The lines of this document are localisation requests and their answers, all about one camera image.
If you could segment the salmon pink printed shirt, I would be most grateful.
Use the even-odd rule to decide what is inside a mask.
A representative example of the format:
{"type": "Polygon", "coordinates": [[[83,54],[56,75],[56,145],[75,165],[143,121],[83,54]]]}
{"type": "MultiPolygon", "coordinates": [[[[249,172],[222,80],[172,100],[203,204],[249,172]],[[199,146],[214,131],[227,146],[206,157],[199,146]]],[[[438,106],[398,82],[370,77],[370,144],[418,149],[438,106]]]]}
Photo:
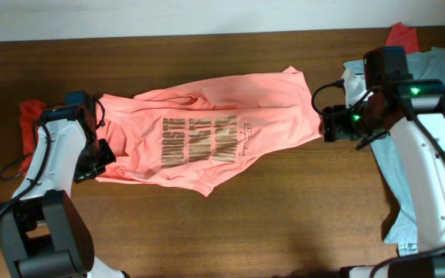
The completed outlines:
{"type": "Polygon", "coordinates": [[[186,188],[209,195],[261,156],[319,137],[304,74],[225,76],[101,97],[98,131],[115,155],[102,182],[186,188]]]}

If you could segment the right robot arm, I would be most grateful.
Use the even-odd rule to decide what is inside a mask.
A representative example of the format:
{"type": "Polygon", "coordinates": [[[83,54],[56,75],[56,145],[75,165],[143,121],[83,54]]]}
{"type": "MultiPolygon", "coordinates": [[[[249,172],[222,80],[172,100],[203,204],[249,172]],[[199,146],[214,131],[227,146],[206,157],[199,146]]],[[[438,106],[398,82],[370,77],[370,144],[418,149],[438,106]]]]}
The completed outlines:
{"type": "Polygon", "coordinates": [[[339,277],[445,277],[445,86],[416,80],[405,49],[384,46],[363,56],[364,84],[343,76],[345,104],[318,111],[326,142],[357,140],[363,148],[390,136],[400,153],[415,207],[416,254],[374,266],[346,266],[339,277]]]}

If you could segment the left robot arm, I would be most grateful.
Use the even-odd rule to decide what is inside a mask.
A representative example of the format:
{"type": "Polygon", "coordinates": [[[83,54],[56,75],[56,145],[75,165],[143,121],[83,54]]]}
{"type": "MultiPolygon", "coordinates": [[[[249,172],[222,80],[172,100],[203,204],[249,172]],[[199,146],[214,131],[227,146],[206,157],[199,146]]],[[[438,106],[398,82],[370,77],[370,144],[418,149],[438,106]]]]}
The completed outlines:
{"type": "Polygon", "coordinates": [[[63,106],[32,123],[35,149],[25,178],[0,203],[0,250],[12,277],[126,277],[98,259],[89,229],[70,199],[75,183],[94,179],[116,161],[97,129],[103,105],[68,93],[63,106]]]}

